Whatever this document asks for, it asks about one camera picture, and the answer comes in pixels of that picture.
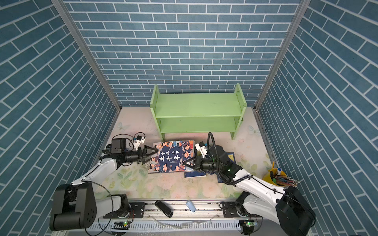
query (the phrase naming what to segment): floral mat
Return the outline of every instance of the floral mat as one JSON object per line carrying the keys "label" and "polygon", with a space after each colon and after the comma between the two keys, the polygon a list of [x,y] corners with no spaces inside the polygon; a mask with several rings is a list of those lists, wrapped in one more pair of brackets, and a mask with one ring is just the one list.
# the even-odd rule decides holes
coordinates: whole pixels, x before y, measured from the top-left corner
{"label": "floral mat", "polygon": [[[161,142],[150,108],[122,108],[110,137],[117,134],[134,135],[137,132],[146,134],[145,144],[152,146]],[[234,152],[236,163],[253,175],[262,178],[271,168],[264,142],[257,127],[252,109],[247,108],[244,121],[231,140],[230,133],[213,133],[217,145],[226,152]],[[194,140],[206,142],[207,133],[166,134],[166,141]],[[120,167],[109,175],[102,185],[111,194],[126,193],[129,199],[204,199],[204,198],[236,198],[243,191],[234,186],[218,183],[216,175],[206,177],[184,178],[183,172],[147,174],[148,164]],[[107,192],[96,189],[96,198],[102,198]]]}

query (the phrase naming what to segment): black usb drive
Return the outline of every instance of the black usb drive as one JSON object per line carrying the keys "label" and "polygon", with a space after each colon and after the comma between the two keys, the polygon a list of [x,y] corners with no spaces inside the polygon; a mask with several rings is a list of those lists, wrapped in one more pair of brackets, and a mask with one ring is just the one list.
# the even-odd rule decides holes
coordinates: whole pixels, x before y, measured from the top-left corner
{"label": "black usb drive", "polygon": [[155,206],[157,206],[159,208],[159,210],[161,210],[169,218],[172,217],[173,211],[166,204],[162,203],[159,200],[156,200]]}

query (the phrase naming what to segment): black cable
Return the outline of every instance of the black cable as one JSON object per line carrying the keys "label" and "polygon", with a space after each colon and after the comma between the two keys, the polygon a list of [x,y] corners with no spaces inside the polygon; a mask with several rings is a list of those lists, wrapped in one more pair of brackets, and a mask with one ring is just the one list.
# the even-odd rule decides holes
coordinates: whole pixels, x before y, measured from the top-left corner
{"label": "black cable", "polygon": [[260,229],[261,229],[261,226],[262,226],[262,220],[264,219],[264,217],[261,217],[261,223],[260,223],[260,227],[258,228],[258,229],[256,229],[256,231],[253,231],[252,233],[255,233],[255,232],[257,232],[257,231],[259,231]]}
{"label": "black cable", "polygon": [[242,182],[245,179],[250,179],[251,178],[250,175],[243,176],[240,179],[235,180],[233,182],[228,182],[228,181],[226,181],[223,178],[223,176],[220,174],[220,171],[219,171],[220,170],[219,169],[220,168],[220,158],[218,156],[218,151],[217,151],[217,147],[216,147],[217,145],[215,144],[214,136],[213,136],[213,134],[211,132],[209,132],[209,134],[208,134],[208,147],[209,147],[210,137],[211,137],[211,142],[212,142],[212,144],[214,146],[215,156],[216,156],[216,159],[217,159],[217,172],[218,172],[218,176],[223,181],[223,183],[226,184],[226,185],[235,185],[235,184],[237,184],[239,182]]}
{"label": "black cable", "polygon": [[297,200],[295,200],[294,198],[288,196],[288,195],[285,194],[285,193],[281,193],[281,192],[278,192],[278,191],[276,191],[276,190],[274,190],[274,189],[269,188],[268,186],[266,186],[266,185],[263,184],[262,182],[260,182],[260,181],[258,181],[257,179],[255,179],[253,176],[251,176],[251,178],[254,179],[254,180],[256,180],[259,184],[261,184],[261,185],[264,186],[265,188],[267,188],[267,189],[273,191],[274,193],[280,193],[280,194],[282,194],[282,195],[284,195],[284,196],[290,198],[291,200],[293,200],[293,201],[299,203],[302,207],[306,208],[306,210],[307,210],[308,212],[310,212],[310,214],[314,217],[314,223],[311,225],[311,227],[315,225],[315,223],[316,223],[316,217],[315,217],[315,215],[310,211],[310,209],[307,208],[305,205],[303,205],[302,203],[298,202]]}
{"label": "black cable", "polygon": [[129,134],[117,134],[117,135],[114,135],[112,139],[114,139],[115,137],[117,137],[118,135],[128,135],[130,137],[133,137],[132,135],[129,135]]}
{"label": "black cable", "polygon": [[92,174],[93,171],[95,171],[100,165],[97,165],[96,168],[94,170],[92,170],[91,172],[89,172],[89,174],[87,174],[85,177],[87,177],[88,175]]}
{"label": "black cable", "polygon": [[121,164],[123,167],[128,167],[129,165],[132,165],[132,162],[128,165],[124,165],[123,163]]}
{"label": "black cable", "polygon": [[107,233],[107,234],[110,234],[110,235],[113,235],[112,233],[109,233],[109,232],[106,232],[105,229],[103,229],[101,227],[101,224],[100,224],[100,220],[97,218],[97,221],[98,221],[98,226],[100,226],[100,229],[102,229],[103,232]]}
{"label": "black cable", "polygon": [[[101,184],[98,184],[98,183],[96,183],[96,182],[93,182],[93,181],[90,181],[90,180],[87,180],[87,181],[83,181],[83,180],[81,180],[81,182],[90,182],[90,183],[93,183],[93,184],[96,184],[96,185],[98,185],[98,186],[101,186],[101,187],[103,187],[107,192],[108,192],[108,194],[109,194],[109,196],[110,196],[110,200],[112,201],[112,211],[111,212],[113,212],[114,211],[114,203],[113,203],[113,197],[112,197],[112,195],[110,194],[110,192],[109,192],[109,190],[107,189],[107,188],[105,188],[104,186],[102,186]],[[111,222],[111,218],[109,219],[109,222],[108,222],[108,224],[105,226],[105,228],[104,229],[102,229],[102,231],[100,232],[100,233],[98,233],[98,234],[95,234],[95,235],[91,235],[91,234],[89,234],[88,233],[88,231],[87,231],[87,229],[85,228],[84,230],[85,230],[85,232],[87,233],[87,235],[89,235],[89,236],[97,236],[97,235],[100,235],[102,232],[104,232],[105,231],[105,229],[109,226],[109,224],[110,224],[110,222]]]}
{"label": "black cable", "polygon": [[134,209],[132,208],[132,210],[133,210],[133,218],[131,219],[130,224],[131,224],[132,222],[134,222]]}
{"label": "black cable", "polygon": [[220,209],[222,209],[222,210],[226,210],[226,209],[228,209],[228,207],[227,207],[227,208],[226,208],[226,207],[220,207],[220,204],[223,205],[223,202],[220,202],[220,203],[218,204],[218,206],[219,206]]}
{"label": "black cable", "polygon": [[146,138],[146,134],[145,134],[145,133],[143,133],[143,132],[138,132],[138,133],[136,133],[136,134],[133,136],[133,140],[135,139],[135,136],[136,136],[137,134],[143,134],[143,135],[144,135],[144,137],[143,137],[141,140],[143,140],[143,139]]}
{"label": "black cable", "polygon": [[129,141],[129,146],[133,148],[130,151],[134,150],[134,139],[133,141],[131,141],[129,138],[126,138],[126,139]]}
{"label": "black cable", "polygon": [[143,133],[143,132],[138,132],[138,133],[136,133],[134,136],[129,135],[129,134],[117,134],[117,135],[114,135],[112,139],[114,139],[114,138],[115,138],[116,136],[118,136],[118,135],[128,135],[128,136],[130,136],[130,137],[133,137],[132,140],[130,140],[129,138],[126,138],[126,139],[129,141],[129,146],[133,148],[132,150],[134,150],[134,143],[135,143],[134,140],[135,140],[135,136],[136,136],[137,134],[143,134],[143,135],[144,135],[144,137],[143,137],[141,140],[143,140],[143,139],[146,138],[146,134],[145,134],[145,133]]}

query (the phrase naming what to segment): metal track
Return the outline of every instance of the metal track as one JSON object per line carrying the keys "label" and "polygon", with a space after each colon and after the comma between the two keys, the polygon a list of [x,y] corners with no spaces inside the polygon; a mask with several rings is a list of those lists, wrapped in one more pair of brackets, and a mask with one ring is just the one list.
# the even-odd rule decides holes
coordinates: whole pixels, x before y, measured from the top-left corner
{"label": "metal track", "polygon": [[[203,231],[203,230],[241,230],[238,220],[212,220],[210,221],[185,221],[185,220],[148,220],[148,221],[134,221],[130,224],[128,230],[118,229],[121,226],[115,225],[112,221],[106,228],[106,231],[113,232],[128,232],[128,233],[143,233],[143,232],[171,232],[171,231]],[[100,225],[97,221],[87,229],[88,232],[100,232],[108,224],[107,220],[101,220]]]}
{"label": "metal track", "polygon": [[118,102],[118,99],[114,95],[112,89],[109,86],[109,83],[106,81],[104,74],[102,73],[100,67],[98,66],[95,58],[93,57],[91,51],[87,43],[85,42],[83,36],[81,35],[79,28],[75,24],[71,14],[68,12],[66,5],[64,4],[63,0],[51,0],[54,7],[58,11],[60,17],[62,18],[63,22],[66,24],[68,30],[70,31],[72,37],[78,44],[81,52],[85,56],[88,61],[88,64],[91,66],[92,70],[97,76],[97,79],[100,81],[102,86],[104,87],[106,93],[108,94],[110,100],[113,102],[114,106],[116,107],[117,111],[121,110],[121,105]]}
{"label": "metal track", "polygon": [[299,23],[301,22],[303,15],[305,14],[308,5],[310,4],[311,0],[302,0],[301,3],[298,6],[297,11],[295,12],[293,21],[291,22],[289,29],[286,33],[285,39],[282,42],[282,46],[280,47],[280,50],[278,51],[277,57],[274,60],[272,69],[270,70],[268,77],[265,81],[264,86],[262,87],[262,91],[256,101],[255,109],[256,111],[259,110],[260,106],[262,105],[262,102],[264,101],[264,98],[266,96],[266,93],[268,92],[268,89],[270,85],[273,82],[274,77],[277,74],[278,68],[281,65],[281,62],[286,54],[287,49],[290,46],[291,40],[294,38],[295,32],[298,29]]}
{"label": "metal track", "polygon": [[274,166],[281,167],[280,164],[279,164],[279,162],[278,162],[276,153],[274,152],[272,144],[271,144],[271,142],[269,140],[268,134],[267,134],[267,132],[265,130],[264,124],[262,123],[262,119],[261,119],[260,113],[258,111],[256,111],[255,109],[252,109],[252,111],[253,111],[253,114],[255,115],[257,126],[259,127],[261,138],[264,141],[264,144],[265,144],[265,147],[266,147],[266,151],[268,152],[268,156],[269,156],[270,161],[272,163],[274,161]]}
{"label": "metal track", "polygon": [[[185,200],[165,200],[162,201],[172,209],[173,216],[167,218],[155,205],[155,201],[135,201],[130,202],[145,202],[144,215],[142,219],[134,219],[128,230],[120,230],[115,222],[122,222],[125,219],[112,219],[107,231],[113,229],[113,232],[167,232],[167,231],[195,231],[195,230],[240,230],[239,220],[247,219],[244,217],[224,218],[223,212],[219,207],[222,201],[234,201],[234,199],[219,199],[219,200],[192,200],[196,207],[196,211],[191,212],[185,205]],[[100,225],[97,221],[87,229],[92,234],[101,231],[108,224],[108,219],[100,219]]]}

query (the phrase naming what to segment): book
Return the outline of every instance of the book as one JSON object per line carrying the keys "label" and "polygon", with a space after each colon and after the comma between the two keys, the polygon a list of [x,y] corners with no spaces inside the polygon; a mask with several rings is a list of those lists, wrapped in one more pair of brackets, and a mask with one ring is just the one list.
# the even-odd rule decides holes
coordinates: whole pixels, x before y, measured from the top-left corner
{"label": "book", "polygon": [[[228,155],[228,158],[230,158],[230,160],[236,164],[236,161],[235,161],[235,154],[233,152],[231,153],[227,153]],[[219,178],[219,175],[217,175],[218,177],[218,183],[223,183],[223,181]]]}
{"label": "book", "polygon": [[[201,152],[199,150],[196,150],[197,151],[197,156],[201,156]],[[184,173],[184,177],[185,178],[196,178],[196,177],[205,177],[206,176],[206,173],[204,172],[198,172],[198,171],[193,171],[193,172],[185,172]]]}
{"label": "book", "polygon": [[151,156],[148,173],[193,171],[183,162],[194,156],[194,140],[154,143],[159,150]]}

